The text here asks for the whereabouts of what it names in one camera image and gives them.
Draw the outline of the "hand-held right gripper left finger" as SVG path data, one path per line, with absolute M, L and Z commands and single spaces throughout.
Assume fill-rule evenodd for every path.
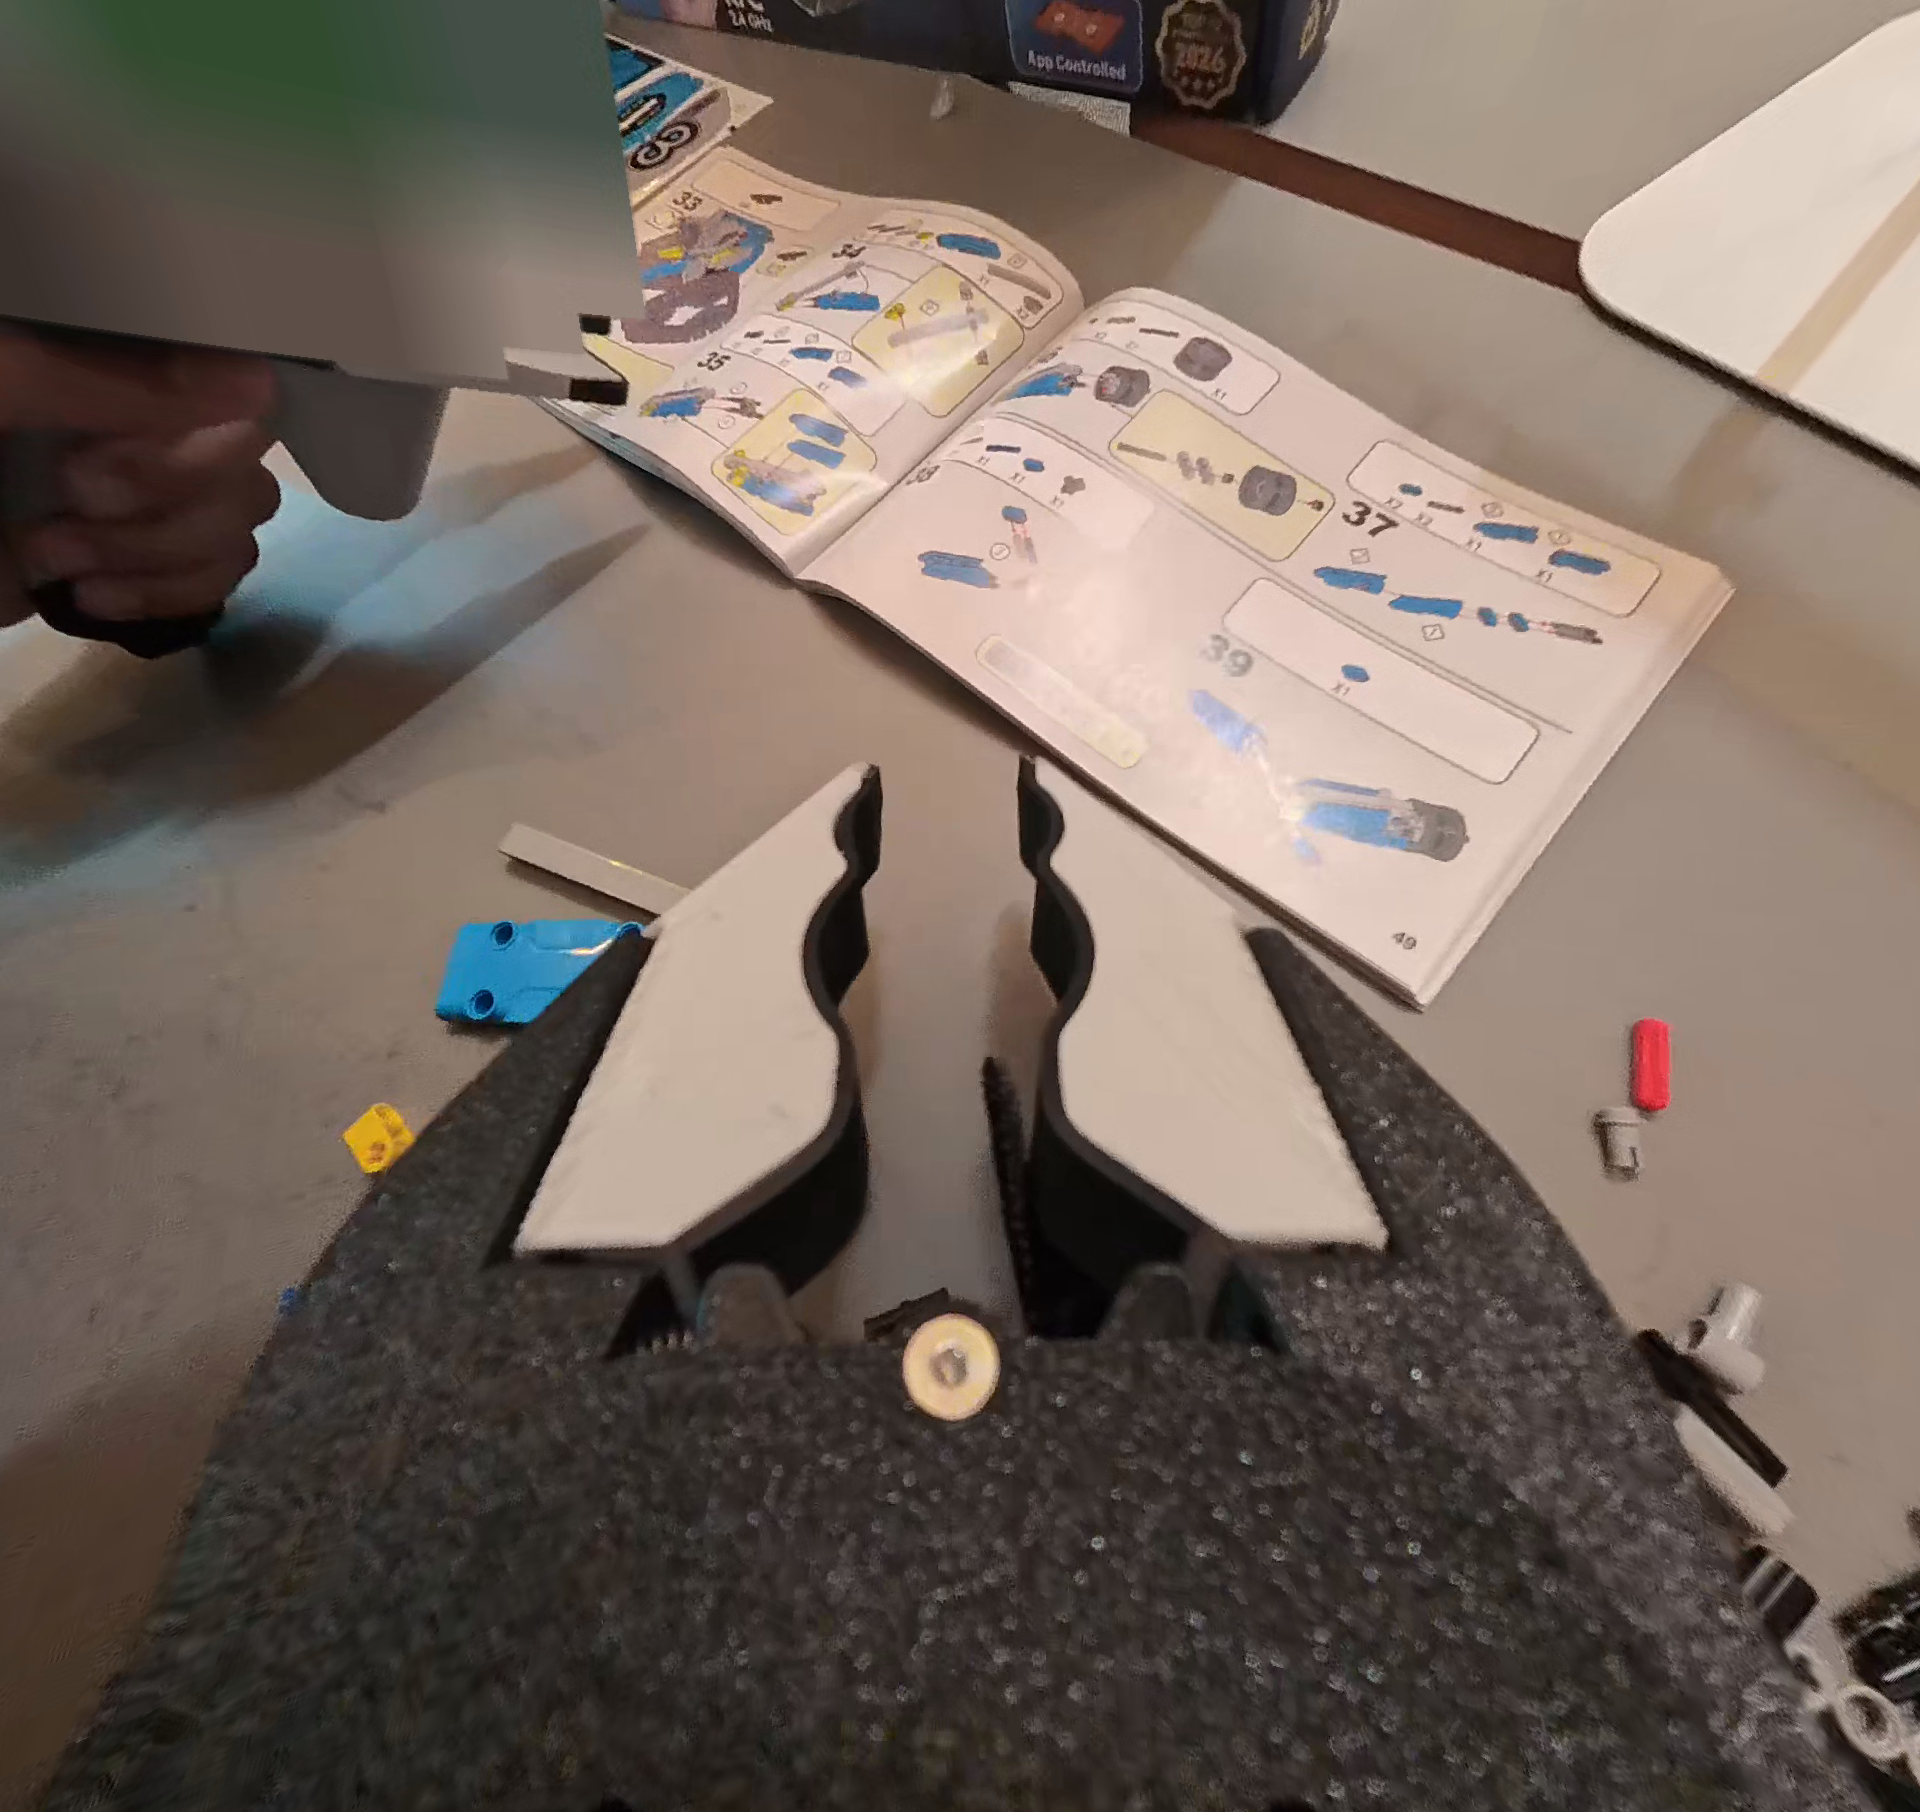
M 674 902 L 514 1225 L 700 1292 L 729 1263 L 811 1283 L 868 1190 L 843 1013 L 870 958 L 884 787 L 853 765 Z

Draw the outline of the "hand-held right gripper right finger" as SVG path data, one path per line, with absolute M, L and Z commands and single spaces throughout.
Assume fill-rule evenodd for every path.
M 1245 922 L 1157 835 L 1024 757 L 1042 1032 L 1031 1199 L 1086 1281 L 1237 1254 L 1382 1253 L 1389 1222 Z

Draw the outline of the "blue block piece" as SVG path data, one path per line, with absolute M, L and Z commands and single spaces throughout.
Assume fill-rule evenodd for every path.
M 598 914 L 465 922 L 450 940 L 434 1013 L 446 1024 L 531 1024 L 631 936 L 648 930 Z

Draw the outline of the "grey beam piece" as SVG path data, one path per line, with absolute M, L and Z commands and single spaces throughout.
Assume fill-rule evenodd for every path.
M 648 872 L 637 864 L 596 853 L 524 822 L 514 822 L 498 838 L 498 853 L 549 872 L 550 880 L 612 898 L 637 914 L 672 913 L 691 894 L 691 888 Z

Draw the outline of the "pile of building block pieces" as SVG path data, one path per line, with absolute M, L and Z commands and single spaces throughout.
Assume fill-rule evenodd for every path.
M 1743 1600 L 1804 1685 L 1814 1729 L 1886 1808 L 1916 1808 L 1916 1566 L 1830 1609 L 1780 1552 L 1794 1515 L 1789 1463 L 1743 1415 L 1764 1381 L 1755 1349 L 1763 1295 L 1722 1283 L 1679 1336 L 1635 1334 L 1674 1434 L 1737 1523 Z

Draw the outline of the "grey desk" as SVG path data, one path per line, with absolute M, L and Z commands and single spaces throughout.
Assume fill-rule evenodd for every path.
M 1432 1008 L 1355 1001 L 1496 1137 L 1635 1325 L 1764 1295 L 1749 1419 L 1789 1559 L 1916 1559 L 1916 486 L 1627 336 L 1571 287 L 978 83 L 637 29 L 770 97 L 740 147 L 992 209 L 1102 298 L 1159 285 L 1451 453 L 1712 559 L 1737 597 Z M 2 1808 L 123 1664 L 212 1438 L 352 1204 L 368 1102 L 496 1055 L 446 936 L 549 908 L 511 822 L 691 882 L 853 759 L 884 774 L 855 1032 L 870 1207 L 804 1298 L 1012 1298 L 978 1063 L 1031 1085 L 1024 741 L 853 608 L 539 406 L 464 395 L 421 511 L 294 488 L 240 629 L 139 666 L 2 638 Z M 1600 1164 L 1672 1030 L 1641 1178 Z

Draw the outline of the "person's left hand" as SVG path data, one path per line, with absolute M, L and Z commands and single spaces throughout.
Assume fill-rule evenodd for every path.
M 56 433 L 53 511 L 2 535 L 2 629 L 68 581 L 83 616 L 216 608 L 278 511 L 277 361 L 227 348 L 2 323 L 2 441 Z

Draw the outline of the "blue white printed sheet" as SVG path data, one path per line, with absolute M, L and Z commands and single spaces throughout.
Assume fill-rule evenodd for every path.
M 631 203 L 770 107 L 768 95 L 605 37 L 615 128 Z

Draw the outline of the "instruction booklet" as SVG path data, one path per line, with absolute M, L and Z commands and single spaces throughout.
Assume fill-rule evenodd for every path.
M 719 149 L 549 404 L 1432 1006 L 1730 578 L 987 214 Z

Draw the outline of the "white laptop stand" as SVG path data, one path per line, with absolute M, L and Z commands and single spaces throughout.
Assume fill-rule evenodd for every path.
M 1916 468 L 1916 14 L 1605 209 L 1600 309 Z

